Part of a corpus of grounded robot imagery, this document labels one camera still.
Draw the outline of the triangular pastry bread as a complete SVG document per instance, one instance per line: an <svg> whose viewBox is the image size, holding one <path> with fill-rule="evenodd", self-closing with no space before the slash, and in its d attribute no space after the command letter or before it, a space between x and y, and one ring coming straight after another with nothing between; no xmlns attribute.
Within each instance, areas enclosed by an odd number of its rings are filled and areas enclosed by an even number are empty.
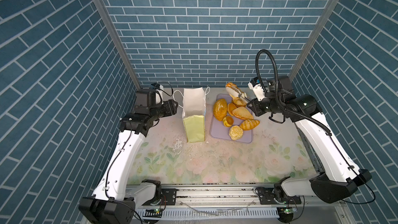
<svg viewBox="0 0 398 224"><path fill-rule="evenodd" d="M245 107L241 106L232 111L232 115L238 119L246 120L246 119L254 119L252 113Z"/></svg>

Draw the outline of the ridged golden loaf bread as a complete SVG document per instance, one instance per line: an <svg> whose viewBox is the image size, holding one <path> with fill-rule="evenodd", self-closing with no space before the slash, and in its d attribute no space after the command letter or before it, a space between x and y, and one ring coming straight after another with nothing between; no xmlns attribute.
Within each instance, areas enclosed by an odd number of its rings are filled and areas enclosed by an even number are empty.
<svg viewBox="0 0 398 224"><path fill-rule="evenodd" d="M257 127L259 124L260 121L257 119L246 119L239 125L239 127L244 131L249 131Z"/></svg>

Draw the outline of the pretzel ring bread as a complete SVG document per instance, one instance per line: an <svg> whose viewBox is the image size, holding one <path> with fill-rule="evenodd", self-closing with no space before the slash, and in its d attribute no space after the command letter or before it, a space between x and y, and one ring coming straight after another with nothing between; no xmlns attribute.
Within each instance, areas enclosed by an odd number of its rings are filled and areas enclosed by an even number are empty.
<svg viewBox="0 0 398 224"><path fill-rule="evenodd" d="M233 98L233 94L235 93L235 91L234 91L235 87L238 88L238 86L233 83L226 84L226 91L232 98Z"/></svg>

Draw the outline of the white and green paper bag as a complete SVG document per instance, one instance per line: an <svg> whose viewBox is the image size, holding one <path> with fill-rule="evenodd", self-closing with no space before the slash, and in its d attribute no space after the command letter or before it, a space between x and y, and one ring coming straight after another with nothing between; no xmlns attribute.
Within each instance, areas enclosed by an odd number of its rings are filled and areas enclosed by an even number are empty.
<svg viewBox="0 0 398 224"><path fill-rule="evenodd" d="M210 88L204 89L185 88L183 92L175 90L172 94L173 99L177 93L182 96L182 121L188 143L205 141L205 115L206 115L206 96Z"/></svg>

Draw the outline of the round pale bun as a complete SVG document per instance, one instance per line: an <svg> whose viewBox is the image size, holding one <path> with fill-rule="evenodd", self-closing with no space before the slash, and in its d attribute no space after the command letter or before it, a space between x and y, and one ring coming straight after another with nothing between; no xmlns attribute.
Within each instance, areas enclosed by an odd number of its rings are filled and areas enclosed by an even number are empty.
<svg viewBox="0 0 398 224"><path fill-rule="evenodd" d="M237 141L237 140L241 139L243 137L243 135L244 135L244 131L238 125L233 125L229 129L229 136L230 136L231 140L233 140L233 141Z"/></svg>

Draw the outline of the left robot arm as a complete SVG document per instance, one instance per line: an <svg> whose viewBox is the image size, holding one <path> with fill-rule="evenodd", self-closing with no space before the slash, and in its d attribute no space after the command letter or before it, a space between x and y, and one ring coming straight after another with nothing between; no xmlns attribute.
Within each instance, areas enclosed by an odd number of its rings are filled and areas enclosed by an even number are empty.
<svg viewBox="0 0 398 224"><path fill-rule="evenodd" d="M161 183L145 179L132 193L126 192L127 180L138 151L150 128L164 117L177 113L178 103L163 100L166 92L161 84L136 92L134 107L120 119L116 148L92 196L83 197L78 209L92 224L129 224L142 218L137 208L145 203L165 204Z"/></svg>

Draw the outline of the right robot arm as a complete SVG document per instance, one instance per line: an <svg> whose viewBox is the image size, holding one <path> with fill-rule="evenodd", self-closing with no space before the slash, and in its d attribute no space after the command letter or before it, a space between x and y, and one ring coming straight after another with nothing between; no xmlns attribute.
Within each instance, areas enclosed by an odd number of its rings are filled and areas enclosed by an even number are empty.
<svg viewBox="0 0 398 224"><path fill-rule="evenodd" d="M253 78L248 87L255 98L248 107L259 117L265 113L282 114L296 126L306 149L313 154L311 161L319 171L314 176L297 179L288 176L275 184L278 196L316 196L326 203L334 203L353 195L357 189L372 179L371 173L361 169L350 158L339 140L330 130L317 100L304 94L296 96L288 76L281 76L279 87L268 79L262 87Z"/></svg>

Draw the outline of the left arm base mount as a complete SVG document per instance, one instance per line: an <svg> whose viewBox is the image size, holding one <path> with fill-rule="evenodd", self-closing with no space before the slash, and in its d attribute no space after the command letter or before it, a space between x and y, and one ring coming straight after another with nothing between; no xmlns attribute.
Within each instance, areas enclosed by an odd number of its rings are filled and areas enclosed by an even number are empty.
<svg viewBox="0 0 398 224"><path fill-rule="evenodd" d="M144 179L138 191L137 205L175 205L177 198L176 188L162 188L159 180Z"/></svg>

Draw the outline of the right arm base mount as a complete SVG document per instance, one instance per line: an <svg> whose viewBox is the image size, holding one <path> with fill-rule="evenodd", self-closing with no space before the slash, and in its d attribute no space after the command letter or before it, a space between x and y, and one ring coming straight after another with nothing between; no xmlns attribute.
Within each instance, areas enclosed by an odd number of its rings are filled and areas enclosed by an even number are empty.
<svg viewBox="0 0 398 224"><path fill-rule="evenodd" d="M273 187L256 187L254 193L258 196L261 205L299 205L302 200L299 196L288 196L282 189L282 182L289 177L282 178L280 181L275 183Z"/></svg>

